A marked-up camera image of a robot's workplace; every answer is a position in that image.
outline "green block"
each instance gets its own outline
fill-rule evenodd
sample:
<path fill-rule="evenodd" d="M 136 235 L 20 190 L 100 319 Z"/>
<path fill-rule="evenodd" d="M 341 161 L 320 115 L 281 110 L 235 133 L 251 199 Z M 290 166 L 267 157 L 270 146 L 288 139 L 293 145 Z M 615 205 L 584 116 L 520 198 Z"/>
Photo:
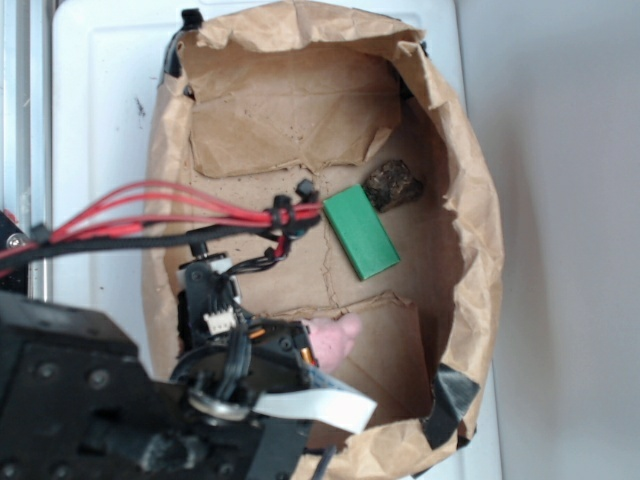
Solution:
<path fill-rule="evenodd" d="M 324 201 L 324 211 L 362 280 L 400 261 L 361 185 Z"/>

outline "paper bag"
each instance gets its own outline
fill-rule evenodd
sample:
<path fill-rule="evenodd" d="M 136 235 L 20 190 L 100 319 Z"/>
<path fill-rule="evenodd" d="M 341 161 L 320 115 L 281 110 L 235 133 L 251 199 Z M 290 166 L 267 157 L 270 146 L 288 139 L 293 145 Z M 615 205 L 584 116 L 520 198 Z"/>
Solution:
<path fill-rule="evenodd" d="M 169 47 L 158 89 L 150 178 L 249 208 L 266 208 L 303 178 L 327 198 L 397 158 L 425 185 L 418 201 L 380 215 L 402 258 L 383 273 L 360 281 L 323 222 L 286 262 L 239 279 L 244 306 L 256 313 L 363 317 L 365 332 L 337 376 L 380 406 L 363 434 L 314 432 L 318 444 L 344 442 L 329 479 L 402 477 L 466 444 L 496 338 L 504 257 L 498 200 L 469 121 L 422 36 L 360 10 L 269 4 L 186 25 Z M 149 211 L 186 213 L 170 203 Z M 266 246 L 236 237 L 210 250 L 238 262 Z M 144 259 L 159 376 L 178 353 L 174 272 L 189 259 L 186 248 Z M 310 478 L 317 462 L 303 457 L 294 478 Z"/>

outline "red wire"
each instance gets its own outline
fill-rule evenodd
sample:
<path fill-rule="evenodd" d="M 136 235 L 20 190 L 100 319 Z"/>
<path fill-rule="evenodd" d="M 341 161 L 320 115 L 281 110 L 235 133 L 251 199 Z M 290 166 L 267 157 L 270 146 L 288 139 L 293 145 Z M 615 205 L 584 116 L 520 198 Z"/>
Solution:
<path fill-rule="evenodd" d="M 137 188 L 169 188 L 172 190 L 189 193 L 192 196 L 199 198 L 203 201 L 199 202 L 194 198 L 184 197 L 181 195 L 166 194 L 166 193 L 151 193 L 151 192 L 131 195 L 129 197 L 121 198 L 119 200 L 112 200 L 113 198 L 117 197 L 118 195 L 128 190 L 133 190 Z M 59 238 L 66 237 L 69 233 L 69 230 L 75 225 L 77 225 L 78 223 L 92 216 L 95 216 L 101 212 L 104 212 L 108 209 L 115 208 L 117 206 L 125 205 L 128 203 L 133 203 L 134 201 L 154 200 L 154 199 L 170 200 L 172 202 L 182 202 L 182 203 L 186 203 L 192 206 L 197 206 L 209 211 L 227 213 L 230 216 L 243 218 L 247 220 L 262 222 L 269 219 L 268 213 L 266 212 L 256 212 L 256 211 L 247 210 L 241 207 L 237 207 L 235 205 L 224 202 L 216 197 L 213 197 L 209 194 L 201 192 L 200 190 L 197 190 L 195 188 L 188 187 L 186 185 L 180 185 L 180 184 L 165 182 L 161 180 L 145 180 L 145 181 L 135 182 L 129 185 L 125 185 L 103 196 L 102 198 L 94 202 L 92 205 L 90 205 L 83 212 L 81 212 L 76 217 L 72 218 L 70 221 L 62 225 L 58 230 L 56 230 L 56 232 L 54 232 L 54 234 L 52 235 L 52 240 L 59 241 Z M 298 212 L 302 213 L 303 211 L 304 212 L 310 211 L 312 212 L 310 216 L 303 215 L 300 218 L 301 219 L 313 218 L 317 215 L 321 207 L 322 206 L 318 203 L 296 205 L 294 207 L 294 211 L 296 212 L 296 215 L 298 214 Z M 282 210 L 280 215 L 282 217 L 283 223 L 287 223 L 290 220 L 285 210 Z"/>
<path fill-rule="evenodd" d="M 208 217 L 202 215 L 136 215 L 97 223 L 78 230 L 58 240 L 86 240 L 96 236 L 124 236 L 141 232 L 150 223 L 215 223 L 238 227 L 269 228 L 269 222 L 248 222 L 228 217 Z"/>
<path fill-rule="evenodd" d="M 126 192 L 140 188 L 164 188 L 172 190 L 172 193 L 145 191 L 143 193 L 129 194 L 127 196 L 118 198 Z M 175 192 L 186 193 L 190 196 L 176 194 Z M 76 228 L 80 223 L 89 220 L 90 218 L 95 217 L 101 213 L 104 213 L 107 210 L 138 201 L 152 200 L 169 200 L 171 202 L 178 202 L 190 205 L 192 207 L 201 208 L 212 213 L 223 214 L 223 216 L 143 214 L 94 223 L 93 225 L 89 225 L 84 228 Z M 321 208 L 322 204 L 320 203 L 299 204 L 293 207 L 293 212 L 296 219 L 308 220 L 317 217 Z M 283 225 L 286 225 L 291 221 L 289 212 L 285 209 L 280 210 L 279 217 Z M 144 180 L 124 185 L 104 195 L 103 197 L 89 205 L 85 210 L 83 210 L 78 215 L 55 230 L 51 234 L 49 241 L 51 243 L 58 243 L 72 240 L 87 240 L 100 236 L 123 237 L 126 235 L 140 233 L 146 226 L 154 223 L 208 223 L 230 226 L 270 228 L 273 227 L 272 220 L 272 215 L 269 211 L 248 210 L 237 205 L 222 201 L 193 187 L 165 182 L 162 180 Z M 278 240 L 278 247 L 275 252 L 276 256 L 282 256 L 284 254 L 286 241 L 287 239 L 284 236 L 280 237 L 280 239 Z M 9 257 L 11 255 L 16 255 L 26 250 L 36 249 L 38 247 L 39 245 L 34 242 L 22 247 L 5 250 L 0 252 L 0 259 Z M 11 270 L 1 271 L 0 278 L 10 272 Z"/>

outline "connector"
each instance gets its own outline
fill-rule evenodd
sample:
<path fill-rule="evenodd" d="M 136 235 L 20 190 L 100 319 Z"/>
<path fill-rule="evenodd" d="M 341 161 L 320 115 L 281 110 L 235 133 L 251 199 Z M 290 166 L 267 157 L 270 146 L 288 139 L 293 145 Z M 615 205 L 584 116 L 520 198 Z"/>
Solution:
<path fill-rule="evenodd" d="M 318 191 L 313 186 L 313 182 L 306 178 L 298 184 L 296 193 L 303 203 L 315 203 L 318 201 Z"/>
<path fill-rule="evenodd" d="M 205 313 L 204 321 L 207 322 L 211 335 L 228 332 L 238 324 L 232 307 L 217 313 Z"/>

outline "cable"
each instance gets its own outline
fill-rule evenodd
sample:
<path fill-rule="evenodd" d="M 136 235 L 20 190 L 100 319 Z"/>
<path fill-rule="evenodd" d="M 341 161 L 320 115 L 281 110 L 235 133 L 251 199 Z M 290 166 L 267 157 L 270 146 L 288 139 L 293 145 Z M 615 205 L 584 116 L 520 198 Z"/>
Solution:
<path fill-rule="evenodd" d="M 131 193 L 135 189 L 149 188 L 168 189 L 171 192 Z M 104 195 L 53 232 L 49 232 L 44 226 L 34 227 L 32 236 L 35 241 L 23 247 L 0 252 L 0 278 L 10 273 L 12 269 L 34 260 L 65 254 L 101 250 L 169 248 L 204 243 L 240 233 L 253 233 L 278 242 L 277 248 L 268 249 L 263 257 L 246 260 L 234 267 L 236 273 L 264 271 L 286 258 L 292 240 L 306 233 L 320 221 L 322 206 L 316 202 L 317 195 L 313 198 L 308 195 L 301 196 L 302 203 L 294 206 L 291 205 L 289 197 L 278 195 L 274 199 L 273 208 L 254 211 L 224 202 L 186 185 L 160 180 L 134 182 Z M 82 223 L 108 210 L 134 202 L 158 200 L 197 207 L 212 215 L 142 214 L 81 226 Z M 145 228 L 152 225 L 176 222 L 210 225 L 184 235 L 130 237 L 142 233 Z M 276 236 L 273 231 L 282 233 Z"/>
<path fill-rule="evenodd" d="M 216 398 L 229 402 L 238 382 L 249 373 L 250 366 L 251 340 L 249 340 L 246 325 L 241 324 L 231 330 L 222 379 L 216 388 Z"/>
<path fill-rule="evenodd" d="M 219 238 L 238 235 L 240 233 L 262 233 L 265 229 L 258 227 L 234 227 L 221 225 L 218 229 L 190 235 L 166 235 L 162 237 L 139 238 L 94 238 L 54 244 L 35 245 L 36 248 L 25 249 L 11 256 L 0 258 L 0 271 L 15 269 L 35 260 L 54 258 L 60 255 L 112 250 L 131 250 L 149 248 L 170 248 L 190 243 L 208 242 Z"/>
<path fill-rule="evenodd" d="M 331 462 L 331 459 L 334 457 L 337 451 L 338 449 L 335 445 L 331 445 L 324 450 L 324 453 L 322 454 L 322 457 L 320 458 L 320 461 L 316 466 L 316 470 L 315 472 L 313 472 L 311 480 L 322 480 L 325 473 L 327 473 L 327 468 L 329 468 L 329 462 Z"/>

